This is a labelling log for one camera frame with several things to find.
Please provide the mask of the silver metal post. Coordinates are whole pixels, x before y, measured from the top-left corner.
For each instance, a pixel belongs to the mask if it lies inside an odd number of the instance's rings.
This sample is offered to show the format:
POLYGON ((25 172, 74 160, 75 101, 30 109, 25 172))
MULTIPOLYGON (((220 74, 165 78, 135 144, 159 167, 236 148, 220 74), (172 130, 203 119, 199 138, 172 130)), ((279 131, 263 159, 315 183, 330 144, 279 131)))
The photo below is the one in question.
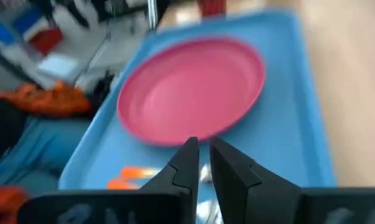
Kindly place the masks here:
POLYGON ((158 24, 157 0, 147 0, 147 13, 148 13, 149 29, 155 30, 158 24))

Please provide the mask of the orange cloth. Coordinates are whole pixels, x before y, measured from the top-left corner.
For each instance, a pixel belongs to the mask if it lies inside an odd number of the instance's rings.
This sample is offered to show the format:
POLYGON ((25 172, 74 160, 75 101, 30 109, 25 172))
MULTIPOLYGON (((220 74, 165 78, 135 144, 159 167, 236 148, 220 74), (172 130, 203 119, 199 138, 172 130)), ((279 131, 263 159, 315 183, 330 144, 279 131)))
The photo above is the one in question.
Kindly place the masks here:
POLYGON ((0 91, 0 99, 7 100, 22 111, 56 118, 93 112, 93 105, 83 91, 64 82, 56 82, 51 89, 25 83, 15 90, 0 91))

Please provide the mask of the red blurred object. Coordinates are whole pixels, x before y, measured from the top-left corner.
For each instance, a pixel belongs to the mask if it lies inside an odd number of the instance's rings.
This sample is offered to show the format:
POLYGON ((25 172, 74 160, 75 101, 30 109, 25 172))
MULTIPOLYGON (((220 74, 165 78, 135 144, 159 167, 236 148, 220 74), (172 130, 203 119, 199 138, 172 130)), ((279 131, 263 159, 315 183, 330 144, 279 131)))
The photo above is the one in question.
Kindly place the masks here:
POLYGON ((56 27, 38 31, 28 40, 28 43, 42 55, 48 55, 62 39, 62 31, 56 27))

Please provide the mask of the blue plastic tray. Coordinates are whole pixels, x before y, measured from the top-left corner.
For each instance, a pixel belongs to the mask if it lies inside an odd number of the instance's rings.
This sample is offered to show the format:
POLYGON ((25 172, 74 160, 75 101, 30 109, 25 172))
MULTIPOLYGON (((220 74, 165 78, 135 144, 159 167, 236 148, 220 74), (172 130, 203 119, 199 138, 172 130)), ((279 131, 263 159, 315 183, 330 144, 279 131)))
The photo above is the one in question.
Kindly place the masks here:
POLYGON ((127 131, 117 114, 119 92, 144 61, 172 45, 209 37, 247 43, 257 50, 266 69, 258 99, 242 119, 221 132, 221 138, 295 184, 336 184, 299 21, 290 12, 266 10, 149 35, 68 161, 59 181, 61 189, 103 193, 125 165, 166 165, 177 145, 150 144, 127 131))

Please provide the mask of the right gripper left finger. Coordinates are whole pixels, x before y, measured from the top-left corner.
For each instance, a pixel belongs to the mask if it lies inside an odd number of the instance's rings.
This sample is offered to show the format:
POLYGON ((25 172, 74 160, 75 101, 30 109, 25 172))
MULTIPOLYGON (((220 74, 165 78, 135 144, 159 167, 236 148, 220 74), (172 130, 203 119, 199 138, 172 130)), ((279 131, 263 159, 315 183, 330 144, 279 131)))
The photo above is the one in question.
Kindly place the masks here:
POLYGON ((198 168, 198 139, 190 137, 167 165, 139 189, 148 200, 139 212, 139 224, 195 224, 198 168))

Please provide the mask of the red translucent cup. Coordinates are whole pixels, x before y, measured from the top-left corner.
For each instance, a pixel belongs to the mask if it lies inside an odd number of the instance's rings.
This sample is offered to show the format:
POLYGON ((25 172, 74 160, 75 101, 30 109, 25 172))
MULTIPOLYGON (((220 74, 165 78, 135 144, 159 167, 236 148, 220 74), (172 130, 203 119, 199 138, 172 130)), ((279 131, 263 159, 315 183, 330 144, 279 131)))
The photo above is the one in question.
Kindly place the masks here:
POLYGON ((197 0, 202 17, 218 16, 226 13, 226 0, 197 0))

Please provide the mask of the blue cloth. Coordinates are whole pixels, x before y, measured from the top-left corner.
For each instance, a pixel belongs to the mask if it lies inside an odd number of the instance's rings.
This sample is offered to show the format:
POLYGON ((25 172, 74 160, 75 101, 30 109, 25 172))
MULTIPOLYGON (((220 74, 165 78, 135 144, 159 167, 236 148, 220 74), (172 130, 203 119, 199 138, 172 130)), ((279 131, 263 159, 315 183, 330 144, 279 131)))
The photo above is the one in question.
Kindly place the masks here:
POLYGON ((0 156, 0 187, 31 195, 57 190, 60 174, 90 125, 80 119, 29 118, 14 147, 0 156))

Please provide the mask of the spoon with orange handle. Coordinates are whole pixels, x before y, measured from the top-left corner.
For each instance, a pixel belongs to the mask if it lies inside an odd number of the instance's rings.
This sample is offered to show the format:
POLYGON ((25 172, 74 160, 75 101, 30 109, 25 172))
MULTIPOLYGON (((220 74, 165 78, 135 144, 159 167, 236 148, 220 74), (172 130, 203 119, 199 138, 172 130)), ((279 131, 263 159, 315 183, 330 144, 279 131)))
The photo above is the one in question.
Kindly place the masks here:
MULTIPOLYGON (((157 175, 161 170, 152 167, 124 167, 120 172, 120 177, 124 179, 150 179, 157 175)), ((211 167, 205 164, 199 173, 200 182, 211 182, 213 180, 211 167)))

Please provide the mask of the pink plastic plate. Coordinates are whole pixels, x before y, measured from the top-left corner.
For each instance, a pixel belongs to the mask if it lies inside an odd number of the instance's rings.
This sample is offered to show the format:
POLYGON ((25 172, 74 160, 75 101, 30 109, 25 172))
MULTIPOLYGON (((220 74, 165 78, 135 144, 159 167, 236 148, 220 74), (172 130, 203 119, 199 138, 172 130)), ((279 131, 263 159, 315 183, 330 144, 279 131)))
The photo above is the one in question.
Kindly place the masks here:
POLYGON ((119 92, 118 118, 135 138, 150 144, 208 139, 248 113, 265 79, 263 59, 243 41, 181 42, 131 72, 119 92))

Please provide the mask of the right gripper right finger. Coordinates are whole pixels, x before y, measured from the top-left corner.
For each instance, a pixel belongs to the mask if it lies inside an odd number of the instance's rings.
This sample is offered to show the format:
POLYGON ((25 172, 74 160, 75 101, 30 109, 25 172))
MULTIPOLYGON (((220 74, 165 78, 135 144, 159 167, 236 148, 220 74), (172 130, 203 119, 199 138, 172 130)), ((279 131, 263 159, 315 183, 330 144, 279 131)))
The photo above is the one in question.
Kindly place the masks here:
POLYGON ((210 162, 224 224, 294 224, 299 186, 220 138, 210 142, 210 162))

